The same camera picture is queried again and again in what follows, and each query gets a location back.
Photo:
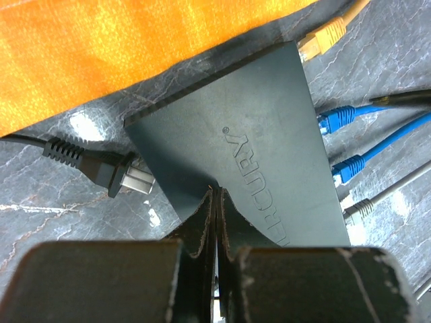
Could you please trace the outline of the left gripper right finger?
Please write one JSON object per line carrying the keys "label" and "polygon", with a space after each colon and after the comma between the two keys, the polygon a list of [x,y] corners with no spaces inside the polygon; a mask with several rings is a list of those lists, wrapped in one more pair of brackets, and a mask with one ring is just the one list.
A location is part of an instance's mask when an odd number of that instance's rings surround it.
{"label": "left gripper right finger", "polygon": [[416,322],[416,299],[393,255],[375,247],[283,248],[215,204],[220,311],[227,322]]}

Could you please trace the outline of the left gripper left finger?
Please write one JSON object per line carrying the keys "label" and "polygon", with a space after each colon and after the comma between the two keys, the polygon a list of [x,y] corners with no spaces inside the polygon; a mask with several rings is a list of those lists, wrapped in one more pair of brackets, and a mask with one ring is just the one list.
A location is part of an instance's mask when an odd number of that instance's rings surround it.
{"label": "left gripper left finger", "polygon": [[21,259],[2,322],[211,322],[215,192],[161,240],[49,241]]}

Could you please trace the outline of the black network switch box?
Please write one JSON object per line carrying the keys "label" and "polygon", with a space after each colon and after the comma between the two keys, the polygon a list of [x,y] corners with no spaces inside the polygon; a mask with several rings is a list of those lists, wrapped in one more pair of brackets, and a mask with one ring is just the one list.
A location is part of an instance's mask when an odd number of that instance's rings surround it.
{"label": "black network switch box", "polygon": [[348,246],[304,69],[293,42],[269,46],[124,121],[176,214],[209,188],[281,246]]}

